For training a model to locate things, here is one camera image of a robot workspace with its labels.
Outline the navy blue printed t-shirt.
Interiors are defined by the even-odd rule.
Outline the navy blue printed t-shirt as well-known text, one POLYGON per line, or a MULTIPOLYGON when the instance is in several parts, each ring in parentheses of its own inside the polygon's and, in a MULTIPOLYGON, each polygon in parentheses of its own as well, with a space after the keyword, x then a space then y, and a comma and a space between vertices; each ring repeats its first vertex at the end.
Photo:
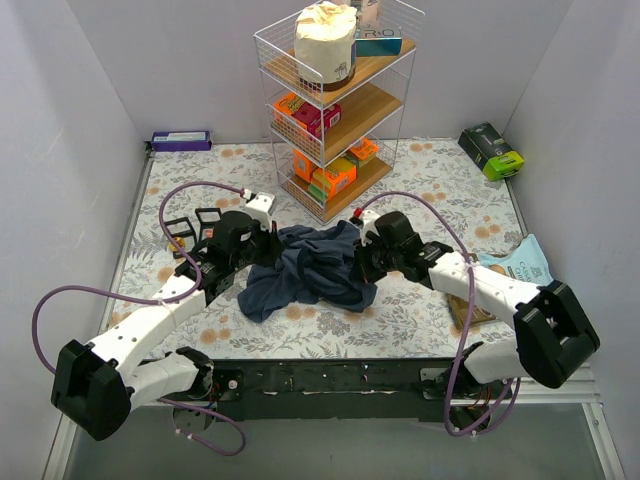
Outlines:
POLYGON ((254 265, 246 287, 237 296, 241 312, 261 323, 293 302, 325 300, 361 312, 375 300, 377 286, 353 282, 354 242, 359 230, 341 220, 325 230, 295 225, 278 232, 284 250, 272 267, 254 265))

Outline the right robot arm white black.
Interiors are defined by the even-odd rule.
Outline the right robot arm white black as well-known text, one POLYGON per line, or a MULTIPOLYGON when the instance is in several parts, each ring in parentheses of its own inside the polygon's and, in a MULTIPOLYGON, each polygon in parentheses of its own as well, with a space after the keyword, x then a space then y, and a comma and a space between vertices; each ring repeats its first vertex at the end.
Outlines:
POLYGON ((410 282, 478 306, 514 331, 500 343, 476 342, 458 365, 423 383, 433 397, 475 397, 497 381, 529 377, 561 387, 600 347, 600 339, 572 289, 554 280, 543 286, 467 262, 437 241, 423 242, 399 211, 359 209, 353 275, 375 283, 399 271, 410 282))

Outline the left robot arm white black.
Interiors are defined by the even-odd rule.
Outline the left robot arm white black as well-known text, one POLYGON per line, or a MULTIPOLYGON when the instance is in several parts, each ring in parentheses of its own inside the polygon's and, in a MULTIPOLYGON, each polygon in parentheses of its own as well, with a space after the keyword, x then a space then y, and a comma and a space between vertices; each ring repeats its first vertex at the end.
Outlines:
POLYGON ((153 304, 86 344, 76 340, 59 355, 52 404, 100 441, 115 433, 130 412, 166 395, 189 400, 209 396, 213 362, 205 354, 181 347, 161 360, 146 356, 181 323, 200 313, 234 282, 237 272, 266 266, 279 255, 276 224, 255 207, 227 211, 192 254, 202 283, 182 263, 156 293, 153 304))

